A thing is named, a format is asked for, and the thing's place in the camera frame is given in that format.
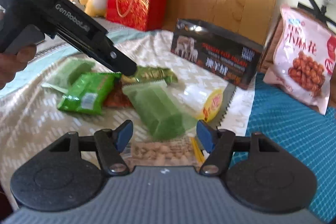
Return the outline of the person left hand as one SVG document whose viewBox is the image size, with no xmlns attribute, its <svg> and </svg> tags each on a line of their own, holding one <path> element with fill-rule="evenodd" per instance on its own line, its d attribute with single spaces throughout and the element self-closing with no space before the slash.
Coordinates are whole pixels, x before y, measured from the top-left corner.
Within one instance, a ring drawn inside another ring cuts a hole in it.
<svg viewBox="0 0 336 224">
<path fill-rule="evenodd" d="M 37 52 L 36 45 L 23 47 L 16 55 L 1 53 L 0 59 L 0 87 L 3 89 L 6 84 L 10 83 L 15 75 L 23 71 L 27 64 L 34 59 Z"/>
</svg>

